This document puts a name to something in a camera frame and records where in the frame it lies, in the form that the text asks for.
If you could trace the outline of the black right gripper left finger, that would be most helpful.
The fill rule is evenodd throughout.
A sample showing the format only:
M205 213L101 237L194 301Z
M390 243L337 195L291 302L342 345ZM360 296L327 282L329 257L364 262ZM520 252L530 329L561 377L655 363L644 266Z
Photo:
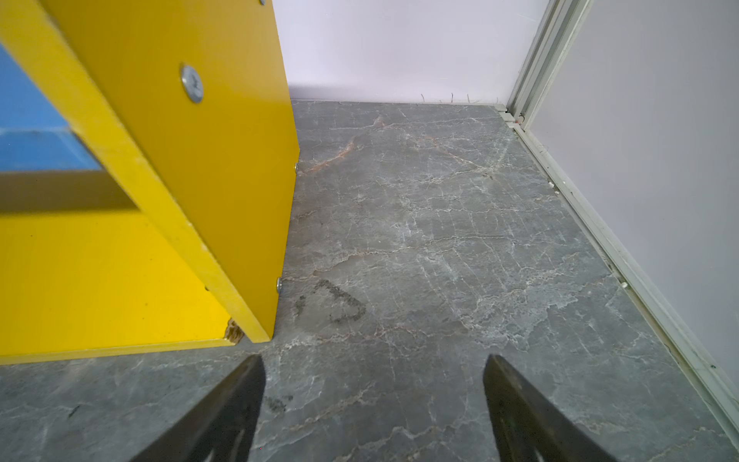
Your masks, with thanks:
M246 461L267 382L264 361L250 355L136 461Z

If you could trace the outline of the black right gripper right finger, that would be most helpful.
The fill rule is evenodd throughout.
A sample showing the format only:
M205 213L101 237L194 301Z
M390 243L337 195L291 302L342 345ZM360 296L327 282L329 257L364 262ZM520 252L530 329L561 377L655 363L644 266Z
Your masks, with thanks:
M501 461L613 461L500 355L488 357L483 384Z

